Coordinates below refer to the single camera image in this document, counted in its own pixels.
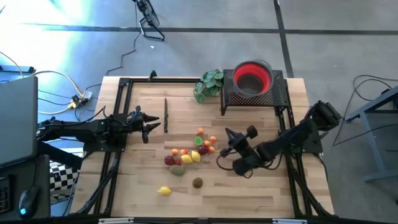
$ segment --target computer monitor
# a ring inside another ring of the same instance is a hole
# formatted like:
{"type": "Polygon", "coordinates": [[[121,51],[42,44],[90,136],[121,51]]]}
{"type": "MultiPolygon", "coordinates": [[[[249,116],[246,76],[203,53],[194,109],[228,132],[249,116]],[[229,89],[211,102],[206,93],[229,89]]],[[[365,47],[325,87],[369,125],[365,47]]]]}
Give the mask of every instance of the computer monitor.
{"type": "Polygon", "coordinates": [[[37,77],[0,84],[0,167],[37,154],[37,77]]]}

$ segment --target knife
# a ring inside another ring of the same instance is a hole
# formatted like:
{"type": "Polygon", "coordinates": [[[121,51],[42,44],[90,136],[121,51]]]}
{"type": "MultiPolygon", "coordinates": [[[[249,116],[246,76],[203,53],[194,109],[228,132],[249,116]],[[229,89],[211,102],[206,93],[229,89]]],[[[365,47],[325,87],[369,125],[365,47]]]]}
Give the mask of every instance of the knife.
{"type": "Polygon", "coordinates": [[[167,107],[167,99],[164,98],[164,133],[167,133],[167,118],[169,117],[169,110],[167,107]]]}

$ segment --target wooden tabletop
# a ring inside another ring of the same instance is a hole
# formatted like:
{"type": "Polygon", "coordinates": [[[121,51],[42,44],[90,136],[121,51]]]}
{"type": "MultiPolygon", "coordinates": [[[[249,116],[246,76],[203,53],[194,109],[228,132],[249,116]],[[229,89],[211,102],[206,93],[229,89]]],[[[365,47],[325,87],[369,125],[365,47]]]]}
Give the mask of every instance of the wooden tabletop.
{"type": "MultiPolygon", "coordinates": [[[[96,111],[106,106],[106,114],[113,112],[120,77],[104,77],[96,111]]],[[[308,99],[301,78],[287,79],[294,118],[298,123],[308,110],[308,99]]],[[[133,85],[132,111],[140,105],[143,112],[164,120],[164,98],[169,104],[169,132],[163,124],[149,134],[149,144],[142,143],[141,133],[130,134],[122,153],[112,209],[113,217],[214,217],[214,218],[269,218],[294,217],[285,160],[277,170],[256,169],[250,179],[237,176],[233,171],[220,169],[215,162],[219,151],[227,146],[225,127],[245,132],[255,125],[258,137],[254,144],[277,137],[279,122],[273,108],[229,107],[220,113],[220,97],[207,98],[198,104],[193,97],[192,83],[136,83],[133,85]],[[184,165],[185,175],[177,177],[169,172],[164,157],[171,150],[196,149],[193,138],[202,127],[204,138],[217,137],[216,153],[204,156],[201,162],[184,165]],[[192,180],[200,177],[203,187],[195,189],[192,180]],[[168,186],[172,193],[160,196],[157,190],[168,186]]],[[[120,113],[124,108],[124,96],[120,113]]],[[[77,211],[98,186],[103,152],[92,153],[83,162],[71,212],[77,211]]],[[[231,167],[231,160],[220,160],[231,167]]],[[[325,172],[313,155],[304,154],[303,164],[307,184],[326,210],[333,213],[325,172]]],[[[302,194],[298,190],[301,209],[302,194]]],[[[104,191],[103,206],[108,196],[104,191]]]]}

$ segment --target potted plant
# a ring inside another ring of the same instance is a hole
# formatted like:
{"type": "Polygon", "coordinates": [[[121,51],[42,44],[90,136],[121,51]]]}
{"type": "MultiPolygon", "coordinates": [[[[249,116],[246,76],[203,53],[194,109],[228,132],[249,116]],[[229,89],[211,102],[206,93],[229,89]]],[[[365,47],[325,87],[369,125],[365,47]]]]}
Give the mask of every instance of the potted plant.
{"type": "Polygon", "coordinates": [[[198,103],[204,103],[206,96],[215,96],[223,86],[224,73],[218,69],[210,70],[195,84],[193,95],[198,103]]]}

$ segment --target concrete floor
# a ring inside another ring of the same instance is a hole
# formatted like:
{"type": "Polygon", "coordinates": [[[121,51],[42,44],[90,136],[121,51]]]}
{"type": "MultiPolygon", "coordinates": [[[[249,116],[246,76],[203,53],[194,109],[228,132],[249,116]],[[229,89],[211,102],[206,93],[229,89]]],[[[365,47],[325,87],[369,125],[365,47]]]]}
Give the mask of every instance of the concrete floor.
{"type": "MultiPolygon", "coordinates": [[[[152,4],[161,27],[278,29],[272,0],[153,0],[152,4]]],[[[397,30],[397,6],[398,2],[393,0],[280,0],[286,29],[397,30]]],[[[24,22],[135,27],[134,4],[130,0],[13,0],[8,1],[0,14],[1,51],[19,65],[69,74],[81,91],[101,83],[106,71],[119,65],[120,55],[132,49],[137,35],[137,32],[44,31],[41,26],[20,25],[24,22]]],[[[160,76],[199,76],[210,69],[233,68],[254,58],[267,60],[273,69],[286,74],[279,34],[166,32],[165,35],[165,42],[139,37],[137,52],[124,58],[123,69],[109,75],[148,76],[156,70],[160,76]]],[[[344,112],[353,91],[355,76],[398,78],[397,41],[397,35],[287,35],[294,77],[304,78],[310,102],[329,101],[340,113],[344,112]]],[[[10,62],[0,57],[0,63],[10,62]]],[[[16,78],[5,73],[0,77],[0,80],[16,78]]],[[[39,88],[66,96],[75,94],[67,80],[56,74],[40,75],[39,88]]],[[[382,84],[370,83],[363,85],[360,92],[374,98],[385,89],[382,84]]],[[[99,88],[92,90],[97,95],[99,88]]],[[[39,96],[59,103],[66,100],[42,93],[39,96]]],[[[349,111],[365,103],[355,96],[349,111]]],[[[40,101],[39,109],[57,111],[63,106],[40,101]]],[[[92,115],[84,110],[78,114],[81,119],[92,115]]],[[[39,121],[49,118],[39,114],[39,121]]],[[[72,111],[57,118],[75,120],[72,111]]],[[[346,124],[340,140],[362,132],[359,122],[346,124]]],[[[398,180],[365,184],[362,177],[376,171],[366,139],[357,138],[332,147],[335,135],[333,130],[323,140],[323,147],[336,214],[398,222],[395,204],[398,180]]],[[[54,144],[76,146],[74,142],[54,144]]],[[[395,158],[398,154],[391,152],[388,156],[395,158]]]]}

